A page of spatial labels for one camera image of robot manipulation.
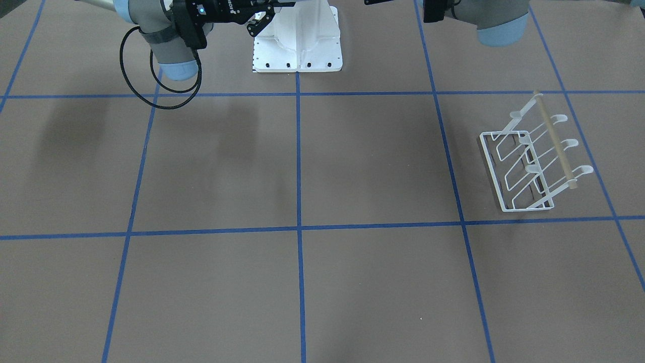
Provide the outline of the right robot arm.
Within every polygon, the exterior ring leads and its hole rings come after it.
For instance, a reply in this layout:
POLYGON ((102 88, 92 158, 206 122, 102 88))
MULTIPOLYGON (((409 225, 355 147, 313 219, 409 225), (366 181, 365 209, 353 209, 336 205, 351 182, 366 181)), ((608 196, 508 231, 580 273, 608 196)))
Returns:
POLYGON ((164 74, 185 81, 198 74, 195 52, 207 47, 207 34, 215 23, 247 27, 256 37, 272 21, 277 8, 295 1, 87 1, 114 11, 138 26, 164 74))

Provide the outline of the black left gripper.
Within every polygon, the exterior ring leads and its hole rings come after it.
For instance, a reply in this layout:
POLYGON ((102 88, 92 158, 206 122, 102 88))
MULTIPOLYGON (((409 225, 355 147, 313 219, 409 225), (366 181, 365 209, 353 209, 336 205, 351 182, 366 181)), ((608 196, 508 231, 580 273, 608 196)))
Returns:
MULTIPOLYGON (((364 0, 366 6, 382 3, 397 2, 397 0, 364 0)), ((449 0, 423 0, 422 21, 424 23, 437 23, 444 20, 445 13, 451 9, 454 1, 449 0)))

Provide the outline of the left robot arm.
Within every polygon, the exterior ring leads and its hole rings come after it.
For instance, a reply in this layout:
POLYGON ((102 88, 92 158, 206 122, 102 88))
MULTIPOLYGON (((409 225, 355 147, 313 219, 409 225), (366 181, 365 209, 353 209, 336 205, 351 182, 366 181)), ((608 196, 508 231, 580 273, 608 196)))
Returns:
POLYGON ((419 16, 420 37, 423 24, 439 23, 445 18, 475 26, 479 43, 487 47, 507 47, 522 39, 531 13, 530 1, 414 1, 419 16))

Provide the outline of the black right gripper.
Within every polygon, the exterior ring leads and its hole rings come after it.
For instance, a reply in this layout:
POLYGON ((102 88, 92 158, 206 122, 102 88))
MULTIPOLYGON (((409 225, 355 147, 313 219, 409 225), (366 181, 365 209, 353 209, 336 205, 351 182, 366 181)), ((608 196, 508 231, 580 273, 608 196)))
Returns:
POLYGON ((274 12, 260 12, 252 17, 252 5, 258 9, 294 7, 297 1, 197 1, 198 18, 208 23, 246 24, 251 37, 260 33, 272 23, 274 12))

